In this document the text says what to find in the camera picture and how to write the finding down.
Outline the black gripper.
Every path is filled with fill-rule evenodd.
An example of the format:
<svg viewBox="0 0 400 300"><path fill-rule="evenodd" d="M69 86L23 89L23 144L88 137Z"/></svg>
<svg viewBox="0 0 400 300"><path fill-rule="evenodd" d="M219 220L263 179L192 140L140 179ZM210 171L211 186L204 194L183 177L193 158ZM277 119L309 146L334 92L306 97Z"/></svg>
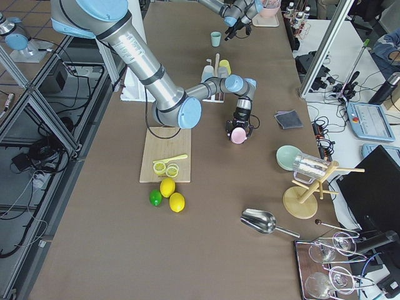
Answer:
<svg viewBox="0 0 400 300"><path fill-rule="evenodd" d="M226 134L228 139L231 139L231 133L234 128L247 129L246 137L249 138L253 133L254 126L250 123L251 110L237 107L233 113L233 119L226 121Z"/></svg>
<svg viewBox="0 0 400 300"><path fill-rule="evenodd" d="M228 41L228 40L232 39L231 35L236 35L236 32L241 30L242 28L245 28L246 35L250 35L251 22L244 24L240 19L237 20L235 25L229 27L228 30L225 32L226 37L224 38L224 40Z"/></svg>

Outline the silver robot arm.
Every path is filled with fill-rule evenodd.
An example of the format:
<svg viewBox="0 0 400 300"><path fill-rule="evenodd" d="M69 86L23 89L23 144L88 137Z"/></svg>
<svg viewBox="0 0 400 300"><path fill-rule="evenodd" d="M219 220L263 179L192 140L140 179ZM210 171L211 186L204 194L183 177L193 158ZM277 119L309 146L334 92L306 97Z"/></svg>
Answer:
<svg viewBox="0 0 400 300"><path fill-rule="evenodd" d="M225 31L225 41L235 38L242 28L245 28L245 38L248 37L251 33L253 18L264 8L264 4L260 0L237 0L232 4L217 0L198 0L197 2L223 18L228 27Z"/></svg>
<svg viewBox="0 0 400 300"><path fill-rule="evenodd" d="M188 90L175 85L134 28L127 1L51 1L51 21L59 33L108 43L154 96L152 115L159 124L191 129L201 118L201 100L232 93L238 100L227 135L236 144L251 135L255 80L230 74L211 76Z"/></svg>

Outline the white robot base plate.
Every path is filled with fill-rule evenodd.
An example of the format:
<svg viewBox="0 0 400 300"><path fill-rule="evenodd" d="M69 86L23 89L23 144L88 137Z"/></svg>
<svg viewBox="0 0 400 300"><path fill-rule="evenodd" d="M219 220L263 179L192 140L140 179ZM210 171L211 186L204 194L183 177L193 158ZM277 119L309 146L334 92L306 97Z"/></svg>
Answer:
<svg viewBox="0 0 400 300"><path fill-rule="evenodd" d="M149 103L155 101L149 90L144 88L137 76L127 67L120 99L122 101L145 102L146 97Z"/></svg>

